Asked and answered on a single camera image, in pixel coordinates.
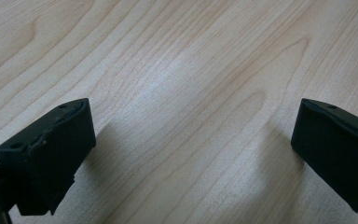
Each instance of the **light wood surface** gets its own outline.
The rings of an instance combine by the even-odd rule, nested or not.
[[[290,146],[303,97],[358,116],[358,1],[0,1],[0,143],[83,97],[97,147],[14,223],[358,223]]]

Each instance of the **wood grain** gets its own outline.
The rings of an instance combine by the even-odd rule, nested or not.
[[[290,146],[303,97],[358,116],[358,1],[0,1],[0,143],[82,97],[97,147],[14,223],[358,223]]]

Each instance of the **table surface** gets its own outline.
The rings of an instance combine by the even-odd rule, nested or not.
[[[14,223],[358,223],[290,146],[301,98],[358,116],[358,1],[0,1],[0,143],[84,97],[97,147]]]

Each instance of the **hole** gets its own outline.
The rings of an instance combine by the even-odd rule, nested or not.
[[[17,147],[22,147],[24,144],[22,142],[19,143],[15,143],[13,145],[11,145],[11,148],[17,148]]]

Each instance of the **screw hole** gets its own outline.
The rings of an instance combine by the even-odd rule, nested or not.
[[[18,143],[15,143],[13,145],[11,145],[10,147],[11,148],[17,148],[17,147],[22,147],[24,144],[22,142],[18,142]]]

